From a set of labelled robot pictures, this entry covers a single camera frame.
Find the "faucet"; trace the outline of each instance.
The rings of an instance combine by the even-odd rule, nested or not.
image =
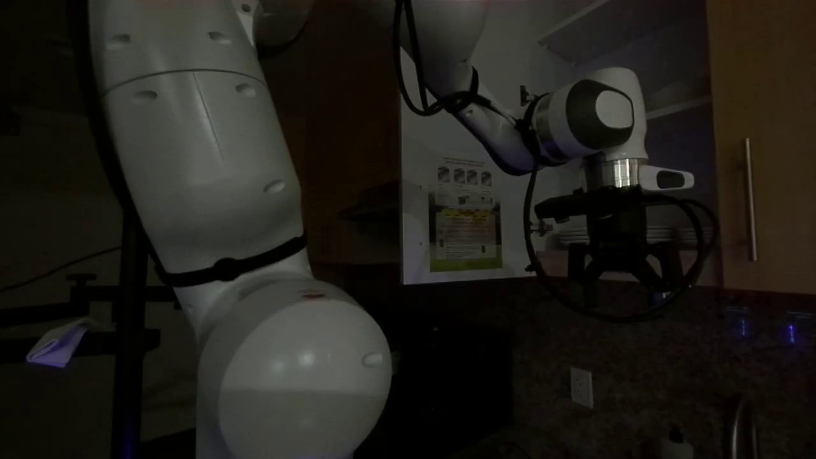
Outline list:
[[[744,395],[734,401],[726,459],[760,459],[757,425]]]

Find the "cabinet door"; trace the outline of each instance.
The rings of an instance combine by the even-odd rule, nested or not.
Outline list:
[[[709,44],[725,287],[816,293],[816,3],[709,0]]]

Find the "cabinet handle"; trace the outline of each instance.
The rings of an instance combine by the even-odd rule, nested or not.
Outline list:
[[[744,202],[747,202],[747,261],[760,261],[760,243],[757,243],[757,205],[756,205],[756,157],[751,137],[743,141],[744,151]]]

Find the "poster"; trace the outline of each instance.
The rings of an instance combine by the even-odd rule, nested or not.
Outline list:
[[[496,170],[445,160],[429,193],[432,272],[503,268],[503,220]]]

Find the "electrical outlet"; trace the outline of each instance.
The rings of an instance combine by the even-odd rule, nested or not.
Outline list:
[[[570,367],[570,393],[573,402],[594,407],[591,373],[581,367]]]

